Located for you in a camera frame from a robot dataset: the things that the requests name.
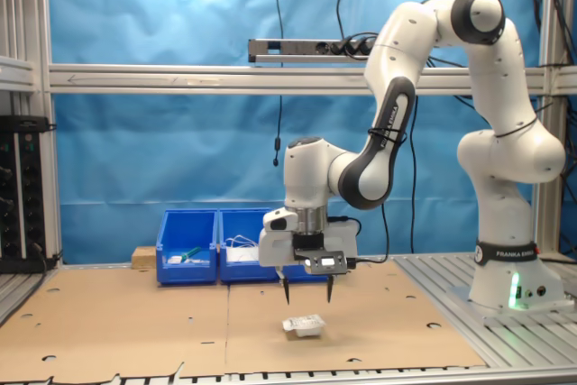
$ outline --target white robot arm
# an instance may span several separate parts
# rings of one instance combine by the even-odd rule
[[[285,207],[264,217],[261,266],[277,267],[282,277],[283,266],[304,263],[313,274],[329,275],[330,300],[332,276],[354,267],[357,224],[327,220],[327,201],[338,195],[359,209],[384,202],[421,71],[434,47],[452,46],[465,49],[475,109],[492,128],[467,134],[458,149],[479,201],[479,269],[471,298],[490,308],[531,307],[536,300],[552,305],[564,298],[559,278],[536,257],[530,206],[516,186],[555,179],[564,149],[536,118],[521,43],[499,0],[409,2],[393,12],[364,71],[377,111],[363,150],[348,152],[317,137],[288,146]],[[527,296],[516,292],[511,305],[511,276],[520,272],[527,275]],[[546,294],[538,296],[545,285]]]

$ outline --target metal rail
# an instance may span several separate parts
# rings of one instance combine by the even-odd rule
[[[58,94],[371,95],[358,68],[50,65]],[[532,95],[544,93],[543,69],[527,69]],[[467,68],[425,69],[419,95],[471,95]]]

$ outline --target blue backdrop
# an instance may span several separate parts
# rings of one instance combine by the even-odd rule
[[[378,31],[404,1],[343,0],[344,32]],[[531,0],[502,3],[527,65],[535,66]],[[335,4],[280,0],[285,37],[339,38]],[[275,0],[50,0],[50,18],[55,63],[246,65],[250,38],[279,37]],[[461,50],[436,55],[466,63]],[[137,245],[154,244],[166,208],[281,206],[282,159],[272,166],[275,96],[56,95],[55,102],[69,263],[128,261]],[[285,96],[284,102],[283,148],[296,137],[319,135],[359,151],[374,116],[368,96]],[[484,127],[452,97],[420,98],[417,252],[473,249],[476,200],[456,148],[463,135]],[[386,204],[392,252],[408,252],[411,185],[406,144]],[[360,212],[341,200],[331,207],[333,215],[361,219],[362,253],[384,251],[380,210]]]

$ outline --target metal grating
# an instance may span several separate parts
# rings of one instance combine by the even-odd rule
[[[459,305],[447,296],[447,290],[450,287],[471,284],[475,266],[471,254],[393,256],[392,260],[433,300],[439,310],[487,363],[486,367],[382,371],[291,371],[268,374],[226,374],[198,378],[180,378],[177,371],[173,376],[162,378],[121,379],[116,377],[103,385],[190,385],[219,382],[242,382],[244,385],[311,382],[333,384],[336,382],[370,382],[387,385],[577,383],[577,314],[526,316],[515,320],[506,319],[494,326],[482,326],[464,314]],[[129,265],[116,264],[65,266],[64,268],[98,269],[127,266]],[[564,280],[572,284],[577,281],[577,267],[557,264],[550,266]],[[26,290],[33,286],[35,278],[38,277],[0,276],[0,306],[14,291],[19,293],[19,296],[22,294],[25,296]]]
[[[471,254],[404,256],[397,257],[396,262],[429,293],[490,367],[551,367],[577,362],[574,313],[501,318],[495,319],[496,325],[482,326],[447,297],[450,287],[471,286],[475,269]],[[577,277],[570,266],[551,266],[564,280]]]
[[[0,274],[0,323],[28,295],[40,274]]]

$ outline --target blue storage bin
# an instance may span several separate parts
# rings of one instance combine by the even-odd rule
[[[274,268],[263,268],[257,261],[227,261],[227,249],[237,234],[259,242],[262,218],[270,209],[221,209],[220,220],[220,280],[226,283],[242,281],[274,281],[279,276]]]
[[[156,278],[161,284],[216,281],[216,209],[169,209],[164,213],[156,242]],[[168,263],[195,247],[192,260],[204,263]]]

